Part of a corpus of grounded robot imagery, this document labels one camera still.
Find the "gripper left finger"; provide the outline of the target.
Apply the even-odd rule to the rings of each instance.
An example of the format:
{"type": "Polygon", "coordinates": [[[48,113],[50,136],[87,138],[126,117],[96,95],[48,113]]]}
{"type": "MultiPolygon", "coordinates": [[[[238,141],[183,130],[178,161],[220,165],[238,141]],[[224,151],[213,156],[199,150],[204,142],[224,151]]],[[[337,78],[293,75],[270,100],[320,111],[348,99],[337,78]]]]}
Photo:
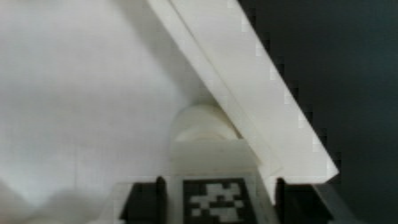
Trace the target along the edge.
{"type": "Polygon", "coordinates": [[[119,219],[124,224],[165,224],[167,182],[162,176],[153,182],[133,184],[119,219]]]}

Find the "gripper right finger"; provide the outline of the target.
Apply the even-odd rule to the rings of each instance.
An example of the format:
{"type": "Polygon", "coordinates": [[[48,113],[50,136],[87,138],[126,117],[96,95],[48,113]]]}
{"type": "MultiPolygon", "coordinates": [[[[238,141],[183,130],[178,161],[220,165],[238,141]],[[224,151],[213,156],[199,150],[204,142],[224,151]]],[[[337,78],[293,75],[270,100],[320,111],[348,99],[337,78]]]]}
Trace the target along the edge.
{"type": "Polygon", "coordinates": [[[281,224],[355,224],[355,215],[329,184],[275,185],[275,213],[281,224]]]}

